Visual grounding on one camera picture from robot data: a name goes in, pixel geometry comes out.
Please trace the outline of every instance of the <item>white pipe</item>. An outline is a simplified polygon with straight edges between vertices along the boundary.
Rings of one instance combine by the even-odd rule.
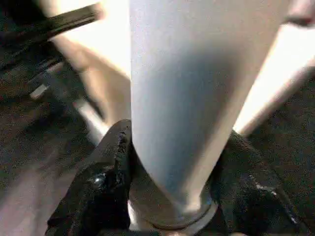
[[[133,144],[167,198],[195,211],[288,1],[130,4]]]

